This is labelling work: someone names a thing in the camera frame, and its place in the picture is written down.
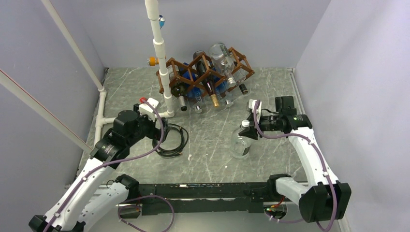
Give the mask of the clear bottle red label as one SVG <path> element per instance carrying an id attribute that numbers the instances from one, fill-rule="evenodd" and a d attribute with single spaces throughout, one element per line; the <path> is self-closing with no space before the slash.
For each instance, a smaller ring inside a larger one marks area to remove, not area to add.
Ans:
<path id="1" fill-rule="evenodd" d="M 231 135 L 230 154 L 237 159 L 245 159 L 249 156 L 252 140 L 248 137 L 239 135 L 242 131 L 249 129 L 250 122 L 243 120 Z"/>

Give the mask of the dark green wine bottle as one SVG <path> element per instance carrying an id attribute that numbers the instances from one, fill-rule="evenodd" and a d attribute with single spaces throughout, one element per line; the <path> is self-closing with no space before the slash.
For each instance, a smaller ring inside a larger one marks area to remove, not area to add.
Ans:
<path id="1" fill-rule="evenodd" d="M 183 83 L 178 83 L 175 84 L 171 88 L 171 93 L 173 96 L 178 98 L 180 109 L 182 112 L 187 110 L 186 102 L 185 102 L 185 93 L 186 93 L 186 87 Z"/>

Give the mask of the clear square glass bottle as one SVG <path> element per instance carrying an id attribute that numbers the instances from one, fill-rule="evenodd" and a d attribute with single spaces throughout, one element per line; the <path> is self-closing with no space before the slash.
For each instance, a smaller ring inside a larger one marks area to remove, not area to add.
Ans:
<path id="1" fill-rule="evenodd" d="M 208 55 L 218 73 L 227 79 L 229 88 L 236 86 L 236 79 L 232 71 L 235 68 L 234 61 L 224 43 L 215 43 L 208 49 Z"/>

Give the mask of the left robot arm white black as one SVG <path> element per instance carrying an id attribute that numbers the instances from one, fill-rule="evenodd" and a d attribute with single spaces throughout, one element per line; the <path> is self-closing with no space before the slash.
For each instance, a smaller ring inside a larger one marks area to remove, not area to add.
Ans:
<path id="1" fill-rule="evenodd" d="M 97 198 L 92 197 L 122 162 L 131 160 L 128 156 L 134 144 L 144 138 L 164 140 L 167 121 L 159 117 L 158 107 L 157 100 L 142 98 L 133 110 L 121 111 L 63 197 L 44 215 L 35 215 L 29 227 L 34 232 L 88 232 L 116 204 L 136 201 L 139 183 L 126 174 Z"/>

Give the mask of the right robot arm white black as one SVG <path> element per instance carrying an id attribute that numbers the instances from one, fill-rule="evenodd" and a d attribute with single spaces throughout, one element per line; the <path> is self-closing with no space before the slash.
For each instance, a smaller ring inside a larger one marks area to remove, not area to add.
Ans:
<path id="1" fill-rule="evenodd" d="M 335 220 L 343 219 L 351 197 L 351 187 L 340 182 L 326 162 L 314 135 L 313 126 L 305 114 L 298 114 L 293 96 L 275 98 L 275 112 L 262 114 L 262 102 L 249 100 L 248 124 L 240 136 L 259 138 L 287 138 L 296 150 L 307 177 L 304 186 L 288 174 L 271 175 L 266 194 L 273 201 L 284 197 L 299 207 L 302 220 L 320 224 L 328 221 L 325 231 Z"/>

